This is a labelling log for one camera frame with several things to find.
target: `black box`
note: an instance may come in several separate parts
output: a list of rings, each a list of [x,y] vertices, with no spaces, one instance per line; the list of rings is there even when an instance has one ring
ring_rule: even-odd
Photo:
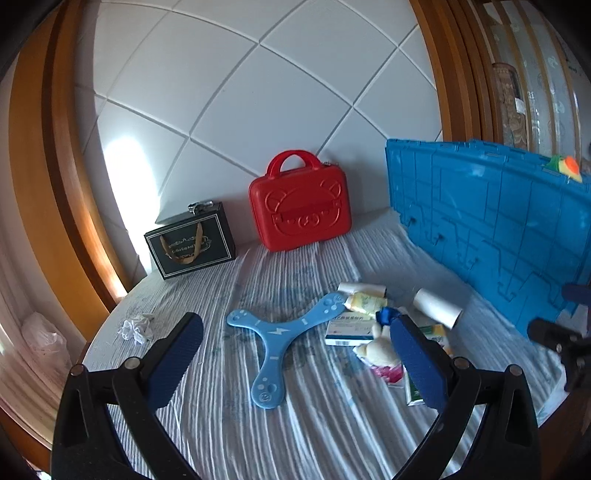
[[[217,265],[236,258],[236,247],[221,203],[189,205],[188,212],[162,221],[144,235],[162,278]],[[201,251],[193,258],[195,239],[203,232]]]

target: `blue folding crate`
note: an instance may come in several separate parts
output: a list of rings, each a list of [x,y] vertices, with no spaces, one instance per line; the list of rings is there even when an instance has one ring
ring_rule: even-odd
[[[388,140],[390,203],[411,240],[525,335],[555,320],[565,283],[587,283],[591,190],[540,155],[487,142]]]

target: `red handle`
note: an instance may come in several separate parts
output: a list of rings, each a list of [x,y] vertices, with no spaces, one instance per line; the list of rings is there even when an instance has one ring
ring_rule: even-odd
[[[283,165],[283,162],[292,155],[300,157],[306,164],[306,167],[312,167],[314,170],[318,170],[324,166],[322,162],[316,158],[316,155],[306,150],[285,150],[271,160],[271,163],[269,163],[269,166],[267,167],[267,176],[274,178],[281,175],[281,166]]]

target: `white plastic bag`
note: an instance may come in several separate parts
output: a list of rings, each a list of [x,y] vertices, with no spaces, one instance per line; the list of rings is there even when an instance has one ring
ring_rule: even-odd
[[[72,368],[66,338],[41,313],[31,313],[22,323],[22,337],[48,375],[63,383]]]
[[[150,328],[150,321],[154,320],[154,315],[149,313],[140,313],[131,320],[124,320],[123,325],[119,329],[119,333],[123,340],[134,339],[140,344],[149,342],[154,334]]]

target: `embossed bear face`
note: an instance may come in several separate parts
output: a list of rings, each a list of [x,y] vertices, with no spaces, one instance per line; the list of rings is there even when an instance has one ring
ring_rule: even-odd
[[[326,229],[340,216],[341,184],[334,179],[322,180],[316,186],[301,189],[273,190],[265,198],[265,205],[273,213],[275,228],[284,235],[301,235],[310,230]]]

